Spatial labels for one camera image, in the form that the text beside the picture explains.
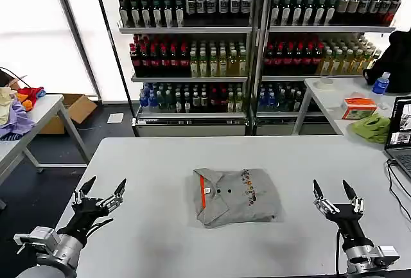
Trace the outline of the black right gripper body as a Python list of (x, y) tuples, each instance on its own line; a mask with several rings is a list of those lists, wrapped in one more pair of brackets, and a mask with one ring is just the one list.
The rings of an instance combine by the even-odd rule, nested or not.
[(373, 247), (373, 242), (365, 237), (363, 230), (359, 224), (361, 213), (355, 213), (354, 207), (350, 204), (336, 204), (339, 212), (332, 213), (329, 211), (325, 217), (335, 222), (338, 225), (340, 233), (344, 239), (342, 249), (346, 250), (353, 247), (370, 246)]

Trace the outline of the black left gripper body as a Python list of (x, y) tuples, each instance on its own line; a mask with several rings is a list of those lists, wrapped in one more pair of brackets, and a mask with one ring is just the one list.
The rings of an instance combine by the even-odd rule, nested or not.
[(69, 223), (57, 230), (57, 234), (65, 234), (74, 238), (86, 238), (93, 223), (100, 217), (107, 216), (109, 210), (105, 206), (98, 205), (101, 198), (82, 198), (78, 204), (72, 205), (74, 215)]

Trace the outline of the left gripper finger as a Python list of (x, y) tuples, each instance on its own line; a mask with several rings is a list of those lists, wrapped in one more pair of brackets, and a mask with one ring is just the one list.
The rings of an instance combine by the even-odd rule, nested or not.
[(97, 203), (96, 198), (88, 196), (91, 188), (96, 181), (96, 176), (93, 176), (88, 181), (84, 182), (81, 188), (73, 193), (74, 200), (71, 202), (72, 206), (95, 206)]
[(127, 180), (124, 178), (115, 191), (106, 199), (97, 203), (98, 207), (106, 209), (108, 213), (111, 213), (117, 209), (123, 203), (123, 194), (125, 192)]

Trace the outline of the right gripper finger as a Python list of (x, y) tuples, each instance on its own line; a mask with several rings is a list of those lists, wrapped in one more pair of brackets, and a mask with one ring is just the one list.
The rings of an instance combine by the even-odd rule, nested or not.
[(353, 206), (353, 212), (357, 214), (364, 213), (364, 201), (363, 198), (359, 198), (355, 193), (354, 189), (345, 181), (343, 180), (343, 186), (345, 193), (350, 201), (350, 204)]
[(313, 193), (315, 195), (314, 204), (324, 216), (340, 212), (339, 208), (324, 197), (319, 183), (315, 179), (313, 180)]

